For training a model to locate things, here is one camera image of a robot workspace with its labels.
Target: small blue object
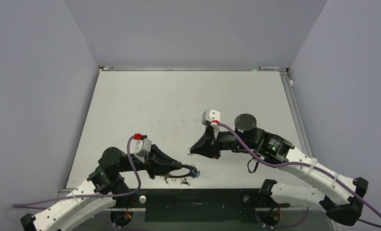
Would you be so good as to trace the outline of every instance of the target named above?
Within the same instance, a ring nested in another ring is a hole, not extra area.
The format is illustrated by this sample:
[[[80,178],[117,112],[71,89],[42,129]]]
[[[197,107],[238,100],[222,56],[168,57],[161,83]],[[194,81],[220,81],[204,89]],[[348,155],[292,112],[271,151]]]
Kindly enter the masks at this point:
[[[196,170],[195,168],[193,170],[191,170],[189,173],[190,173],[190,176],[192,178],[196,178],[196,177],[198,177],[201,174],[201,172]]]

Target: white zip tie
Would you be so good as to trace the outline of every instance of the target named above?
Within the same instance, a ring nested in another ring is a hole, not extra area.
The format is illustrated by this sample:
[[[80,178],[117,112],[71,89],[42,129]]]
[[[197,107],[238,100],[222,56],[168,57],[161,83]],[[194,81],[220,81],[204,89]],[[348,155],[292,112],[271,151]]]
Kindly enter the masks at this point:
[[[304,177],[306,177],[306,176],[309,176],[309,174],[311,174],[312,170],[314,170],[314,166],[315,166],[315,164],[316,164],[317,162],[318,162],[318,159],[316,159],[316,158],[311,158],[311,166],[308,168],[308,170],[307,170],[306,173],[304,173],[303,175],[301,175],[301,176],[298,177],[298,178],[302,179],[302,178],[304,178]]]
[[[334,175],[334,178],[333,178],[331,184],[330,184],[328,187],[326,187],[326,188],[320,189],[320,191],[325,190],[325,189],[330,189],[330,188],[333,187],[333,185],[334,185],[335,182],[336,182],[336,179],[339,177],[339,174],[336,173],[336,172],[333,172],[333,175]]]
[[[77,205],[80,206],[80,202],[78,201],[78,199],[76,198],[76,195],[75,195],[75,192],[72,191],[72,196],[73,196],[73,199],[76,201]]]

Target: screw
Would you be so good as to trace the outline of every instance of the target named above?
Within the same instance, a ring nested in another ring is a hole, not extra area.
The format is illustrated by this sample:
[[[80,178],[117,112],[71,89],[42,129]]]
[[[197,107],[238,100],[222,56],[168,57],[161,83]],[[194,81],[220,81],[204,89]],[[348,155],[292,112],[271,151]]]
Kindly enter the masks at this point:
[[[249,195],[245,195],[245,196],[243,197],[243,201],[244,201],[245,203],[247,203],[248,201],[250,201],[250,196],[249,196]]]
[[[145,196],[140,196],[140,203],[143,204],[147,201],[147,197]]]

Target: white table surface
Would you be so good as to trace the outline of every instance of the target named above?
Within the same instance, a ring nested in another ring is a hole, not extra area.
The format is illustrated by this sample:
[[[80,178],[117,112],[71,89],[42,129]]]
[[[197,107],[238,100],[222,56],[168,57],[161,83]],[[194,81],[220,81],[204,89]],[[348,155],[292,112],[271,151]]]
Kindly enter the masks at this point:
[[[161,151],[196,165],[201,172],[196,179],[188,178],[187,186],[179,180],[169,180],[167,185],[140,171],[143,188],[259,188],[265,179],[309,187],[293,175],[263,165],[249,174],[248,154],[222,151],[218,160],[188,156],[188,149],[204,133],[201,117],[206,109],[220,111],[221,122],[232,128],[237,115],[250,113],[258,127],[301,149],[279,72],[103,71],[66,187],[75,188],[85,180],[106,148],[115,146],[126,152],[127,140],[134,133],[148,135]],[[122,176],[130,188],[137,187],[133,172]]]

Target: black cable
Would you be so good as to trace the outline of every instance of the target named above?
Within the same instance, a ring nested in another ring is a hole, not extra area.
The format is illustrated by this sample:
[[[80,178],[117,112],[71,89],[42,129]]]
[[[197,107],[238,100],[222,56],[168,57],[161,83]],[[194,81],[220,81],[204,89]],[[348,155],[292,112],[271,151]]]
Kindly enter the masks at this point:
[[[251,222],[254,222],[254,223],[257,222],[257,219],[253,220],[253,217],[250,215],[250,200],[247,202],[247,214],[249,215],[249,219]]]
[[[256,170],[257,170],[258,164],[259,164],[259,162],[256,162],[253,171],[250,171],[249,164],[250,164],[250,162],[251,162],[252,160],[254,160],[254,158],[251,159],[251,160],[249,160],[249,162],[247,162],[247,170],[249,170],[249,173],[255,173]]]
[[[188,169],[189,172],[187,174],[183,174],[183,175],[180,175],[180,176],[169,175],[167,178],[178,179],[178,178],[190,177],[192,171],[194,171],[194,170],[197,171],[198,170],[195,166],[192,166],[192,165],[180,165],[180,167]]]
[[[265,220],[267,220],[268,216],[270,215],[270,213],[271,213],[274,209],[275,209],[275,207],[272,207],[272,208],[267,212],[266,216],[265,216],[263,219],[261,219],[261,217],[259,217],[260,220],[263,221],[263,222],[265,222]]]

